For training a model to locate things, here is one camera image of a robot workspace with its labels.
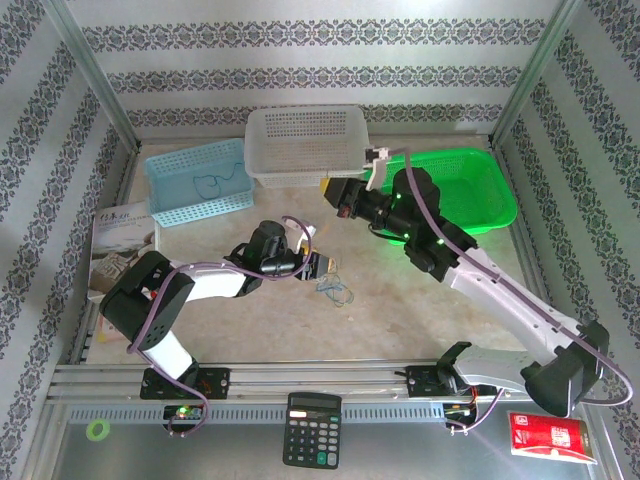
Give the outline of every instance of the patterned wallpaper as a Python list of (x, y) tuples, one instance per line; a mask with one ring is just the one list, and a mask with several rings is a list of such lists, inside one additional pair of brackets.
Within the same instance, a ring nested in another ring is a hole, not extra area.
[(128, 152), (37, 0), (0, 0), (0, 479), (18, 478)]
[[(640, 387), (640, 12), (589, 1), (498, 146), (554, 306), (611, 334)], [(618, 397), (617, 377), (600, 395)], [(640, 478), (640, 408), (603, 414), (625, 478)]]
[(360, 105), (373, 134), (488, 134), (558, 1), (236, 3), (68, 5), (149, 139), (243, 135), (257, 108), (336, 103)]

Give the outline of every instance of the calculator display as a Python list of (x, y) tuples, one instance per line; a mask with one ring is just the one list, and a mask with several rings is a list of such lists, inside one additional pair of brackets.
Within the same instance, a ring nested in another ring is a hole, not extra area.
[(320, 408), (339, 408), (339, 402), (334, 400), (324, 400), (320, 398), (291, 398), (290, 405), (292, 407), (320, 407)]

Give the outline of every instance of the red snack bag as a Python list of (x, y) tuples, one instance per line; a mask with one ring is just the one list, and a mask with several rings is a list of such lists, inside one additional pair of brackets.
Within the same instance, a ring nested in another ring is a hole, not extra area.
[(597, 463), (582, 420), (509, 412), (509, 424), (513, 455)]

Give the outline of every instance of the white plastic basket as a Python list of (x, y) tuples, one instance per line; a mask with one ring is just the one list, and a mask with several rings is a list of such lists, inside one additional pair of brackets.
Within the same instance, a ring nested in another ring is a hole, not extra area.
[(317, 186), (361, 174), (368, 145), (358, 107), (267, 108), (249, 115), (244, 161), (264, 187)]

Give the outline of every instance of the green tape roll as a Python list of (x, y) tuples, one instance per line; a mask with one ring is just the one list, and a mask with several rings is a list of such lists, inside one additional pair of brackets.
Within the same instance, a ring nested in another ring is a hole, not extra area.
[(109, 425), (109, 422), (99, 418), (87, 425), (87, 438), (92, 442), (101, 442), (107, 438), (110, 431), (111, 425)]

